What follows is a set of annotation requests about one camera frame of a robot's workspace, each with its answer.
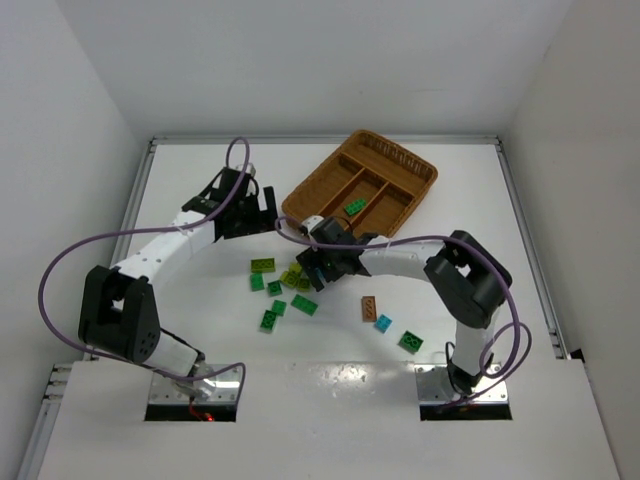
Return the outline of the green 2x4 plate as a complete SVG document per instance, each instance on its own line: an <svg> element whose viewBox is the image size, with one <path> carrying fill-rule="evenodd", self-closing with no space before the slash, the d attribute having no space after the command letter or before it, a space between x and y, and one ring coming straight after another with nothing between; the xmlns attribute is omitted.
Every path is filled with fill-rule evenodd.
<svg viewBox="0 0 640 480"><path fill-rule="evenodd" d="M367 206L364 198L358 198L344 207L344 211L348 216L354 216L360 213Z"/></svg>

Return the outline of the small teal square lego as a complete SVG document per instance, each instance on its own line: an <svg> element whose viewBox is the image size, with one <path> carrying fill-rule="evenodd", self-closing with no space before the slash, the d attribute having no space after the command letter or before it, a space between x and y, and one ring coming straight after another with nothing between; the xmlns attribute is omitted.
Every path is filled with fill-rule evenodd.
<svg viewBox="0 0 640 480"><path fill-rule="evenodd" d="M386 333L392 325L392 319L386 315L380 315L374 323L374 328L381 333Z"/></svg>

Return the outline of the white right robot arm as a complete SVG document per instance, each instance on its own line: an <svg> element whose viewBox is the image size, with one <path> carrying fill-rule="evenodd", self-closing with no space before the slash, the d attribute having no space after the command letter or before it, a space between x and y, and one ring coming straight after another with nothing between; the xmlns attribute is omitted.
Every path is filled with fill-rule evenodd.
<svg viewBox="0 0 640 480"><path fill-rule="evenodd" d="M317 291L345 275L428 282L456 321L449 381L457 394L472 394L493 357L495 317L512 285L510 273L473 236L456 230L445 240L396 243L375 233L355 236L318 215L299 230L311 244L296 260Z"/></svg>

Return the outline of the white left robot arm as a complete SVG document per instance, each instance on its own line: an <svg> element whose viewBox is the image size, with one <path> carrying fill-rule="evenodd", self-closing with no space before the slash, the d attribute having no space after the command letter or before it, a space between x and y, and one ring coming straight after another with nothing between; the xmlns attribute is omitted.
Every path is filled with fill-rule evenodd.
<svg viewBox="0 0 640 480"><path fill-rule="evenodd" d="M205 356L162 328L158 291L199 251L220 239L269 232L276 217L273 187L260 187L253 170L222 168L144 247L111 267L96 266L87 274L80 340L169 375L177 383L191 383L193 376L204 372Z"/></svg>

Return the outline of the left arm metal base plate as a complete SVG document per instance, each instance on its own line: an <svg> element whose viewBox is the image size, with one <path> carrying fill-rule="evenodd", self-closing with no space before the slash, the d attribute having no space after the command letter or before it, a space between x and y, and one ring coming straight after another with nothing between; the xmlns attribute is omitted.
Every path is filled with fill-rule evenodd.
<svg viewBox="0 0 640 480"><path fill-rule="evenodd" d="M239 398L244 371L241 366L202 364L196 376L206 378L176 381L154 373L149 388L148 404L154 406L186 406L189 400L198 406L232 406Z"/></svg>

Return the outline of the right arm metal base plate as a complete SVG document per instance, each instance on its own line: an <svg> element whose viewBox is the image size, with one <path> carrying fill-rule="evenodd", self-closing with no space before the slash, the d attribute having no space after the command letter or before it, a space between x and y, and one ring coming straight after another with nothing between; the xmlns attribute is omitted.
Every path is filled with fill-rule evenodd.
<svg viewBox="0 0 640 480"><path fill-rule="evenodd" d="M494 406L507 405L509 394L504 381L480 376L475 385L458 382L444 363L414 365L418 401L421 406L442 407L450 403Z"/></svg>

